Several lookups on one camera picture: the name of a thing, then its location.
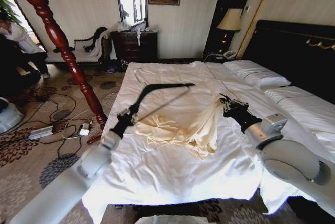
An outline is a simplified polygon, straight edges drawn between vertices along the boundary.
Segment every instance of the chair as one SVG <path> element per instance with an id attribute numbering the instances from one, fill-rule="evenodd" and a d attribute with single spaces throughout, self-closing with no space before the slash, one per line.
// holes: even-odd
<path id="1" fill-rule="evenodd" d="M 100 27 L 94 32 L 92 37 L 74 40 L 74 50 L 72 50 L 72 53 L 75 55 L 77 63 L 102 64 L 110 59 L 111 50 L 110 31 L 105 27 Z M 47 63 L 65 63 L 57 48 L 47 54 Z"/>

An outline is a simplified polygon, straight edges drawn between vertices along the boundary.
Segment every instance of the charger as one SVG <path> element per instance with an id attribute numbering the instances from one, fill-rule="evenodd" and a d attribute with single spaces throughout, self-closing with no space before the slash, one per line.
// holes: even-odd
<path id="1" fill-rule="evenodd" d="M 78 135 L 79 136 L 87 136 L 90 133 L 90 128 L 91 128 L 90 124 L 83 123 L 79 127 Z"/>

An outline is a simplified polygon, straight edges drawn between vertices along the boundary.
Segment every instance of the power strip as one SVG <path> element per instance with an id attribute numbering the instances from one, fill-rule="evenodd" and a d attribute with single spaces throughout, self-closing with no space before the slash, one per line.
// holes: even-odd
<path id="1" fill-rule="evenodd" d="M 33 130 L 33 131 L 30 132 L 30 135 L 28 136 L 28 139 L 34 140 L 34 139 L 40 139 L 40 138 L 43 138 L 45 136 L 52 135 L 53 134 L 52 129 L 53 129 L 53 126 L 47 126 L 47 127 L 44 127 L 44 128 Z"/>

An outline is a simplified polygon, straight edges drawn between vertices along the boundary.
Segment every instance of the table lamp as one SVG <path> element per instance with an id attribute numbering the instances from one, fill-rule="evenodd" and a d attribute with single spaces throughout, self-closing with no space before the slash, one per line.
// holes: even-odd
<path id="1" fill-rule="evenodd" d="M 241 14 L 241 8 L 229 8 L 220 24 L 216 27 L 220 30 L 225 30 L 223 39 L 219 39 L 219 53 L 224 53 L 228 50 L 235 31 L 241 29 Z"/>

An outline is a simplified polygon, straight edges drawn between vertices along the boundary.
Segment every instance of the green leaves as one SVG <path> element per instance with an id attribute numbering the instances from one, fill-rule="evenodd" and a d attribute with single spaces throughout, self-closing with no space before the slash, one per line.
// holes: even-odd
<path id="1" fill-rule="evenodd" d="M 0 0 L 0 12 L 6 13 L 9 21 L 19 24 L 20 20 L 17 18 L 17 14 L 13 11 L 13 6 L 15 5 L 8 0 Z"/>

